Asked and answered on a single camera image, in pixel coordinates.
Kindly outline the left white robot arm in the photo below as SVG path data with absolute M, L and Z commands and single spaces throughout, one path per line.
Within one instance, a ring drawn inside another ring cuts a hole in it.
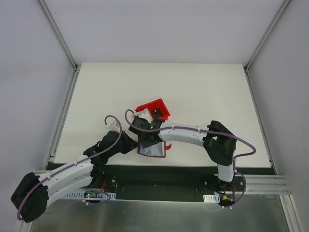
M 127 154 L 138 145 L 124 131 L 112 130 L 72 162 L 43 174 L 26 174 L 11 196 L 11 202 L 17 209 L 17 219 L 32 222 L 71 191 L 88 185 L 99 187 L 102 182 L 99 173 L 108 159 L 118 153 Z

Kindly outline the red plastic bin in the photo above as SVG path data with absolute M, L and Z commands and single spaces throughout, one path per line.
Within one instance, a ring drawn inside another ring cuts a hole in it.
M 145 119 L 149 123 L 154 119 L 168 120 L 170 116 L 170 112 L 162 99 L 140 105 L 134 112 L 134 115 Z

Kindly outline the red leather card holder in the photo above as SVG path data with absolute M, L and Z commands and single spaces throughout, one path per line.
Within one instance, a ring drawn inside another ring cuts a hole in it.
M 166 142 L 159 142 L 153 146 L 144 148 L 138 139 L 139 147 L 137 153 L 139 155 L 149 157 L 149 158 L 165 158 L 166 152 L 171 149 L 172 144 L 167 144 Z

